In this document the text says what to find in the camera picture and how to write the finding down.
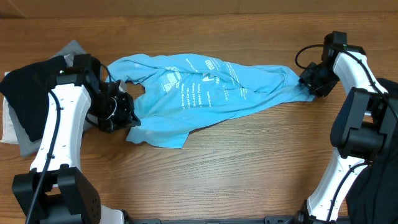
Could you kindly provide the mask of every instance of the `black fabric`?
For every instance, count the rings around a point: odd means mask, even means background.
[[[58,56],[14,70],[0,83],[1,93],[15,110],[32,142],[43,137],[49,111],[47,82],[50,75],[66,67],[63,56]]]
[[[378,79],[390,94],[398,93],[398,83]],[[371,167],[358,176],[346,201],[352,224],[398,223],[398,140],[392,138],[389,152],[382,153]]]

